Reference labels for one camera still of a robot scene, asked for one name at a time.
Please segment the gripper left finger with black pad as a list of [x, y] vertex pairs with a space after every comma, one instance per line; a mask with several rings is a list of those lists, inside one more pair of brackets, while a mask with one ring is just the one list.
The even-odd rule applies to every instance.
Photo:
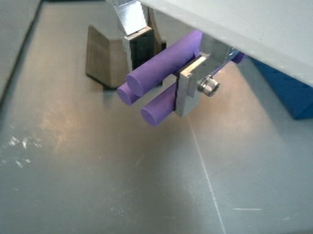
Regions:
[[130, 70], [137, 69], [154, 56], [154, 30], [147, 24], [138, 0], [107, 0], [118, 16], [122, 45]]

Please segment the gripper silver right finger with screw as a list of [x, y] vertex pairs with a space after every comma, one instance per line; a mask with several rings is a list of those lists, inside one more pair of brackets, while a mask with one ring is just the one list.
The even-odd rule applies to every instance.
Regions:
[[241, 62], [241, 52], [203, 35], [199, 53], [178, 74], [175, 113], [185, 117], [195, 108], [201, 95], [211, 97], [221, 86], [215, 74], [230, 63]]

